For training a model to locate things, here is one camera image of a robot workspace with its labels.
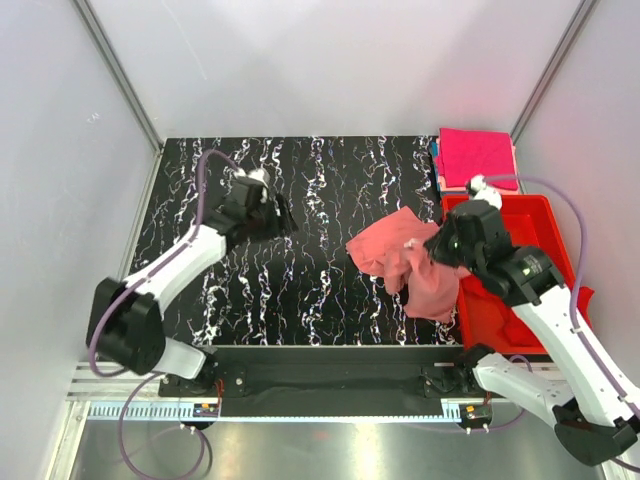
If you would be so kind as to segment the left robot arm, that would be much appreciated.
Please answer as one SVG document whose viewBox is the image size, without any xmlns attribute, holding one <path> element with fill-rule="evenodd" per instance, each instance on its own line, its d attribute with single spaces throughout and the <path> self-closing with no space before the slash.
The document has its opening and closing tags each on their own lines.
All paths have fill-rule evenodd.
<svg viewBox="0 0 640 480">
<path fill-rule="evenodd" d="M 195 223 L 169 250 L 123 280 L 96 287 L 86 343 L 89 360 L 105 357 L 122 372 L 168 374 L 196 396 L 215 386 L 212 354 L 166 336 L 168 306 L 200 274 L 235 248 L 286 237 L 297 229 L 285 198 L 264 169 L 240 171 L 228 194 L 198 206 Z"/>
</svg>

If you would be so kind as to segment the salmon pink t shirt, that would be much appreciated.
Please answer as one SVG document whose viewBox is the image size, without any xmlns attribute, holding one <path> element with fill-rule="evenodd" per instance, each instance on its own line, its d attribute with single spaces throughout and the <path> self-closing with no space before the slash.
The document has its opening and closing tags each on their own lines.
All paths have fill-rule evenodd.
<svg viewBox="0 0 640 480">
<path fill-rule="evenodd" d="M 431 259 L 424 243 L 438 231 L 436 223 L 421 221 L 405 206 L 365 228 L 346 250 L 360 272 L 383 279 L 388 294 L 408 292 L 408 317 L 449 324 L 460 282 L 470 272 Z"/>
</svg>

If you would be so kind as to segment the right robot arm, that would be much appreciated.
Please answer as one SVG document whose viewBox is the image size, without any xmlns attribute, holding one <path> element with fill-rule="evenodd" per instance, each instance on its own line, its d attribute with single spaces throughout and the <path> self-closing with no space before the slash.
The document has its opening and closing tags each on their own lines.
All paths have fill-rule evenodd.
<svg viewBox="0 0 640 480">
<path fill-rule="evenodd" d="M 498 394 L 550 426 L 587 466 L 620 457 L 639 439 L 639 389 L 617 366 L 577 309 L 551 257 L 516 246 L 500 209 L 475 197 L 459 203 L 425 248 L 437 263 L 462 267 L 536 336 L 566 383 L 518 367 L 485 345 L 465 354 L 454 384 L 466 396 Z"/>
</svg>

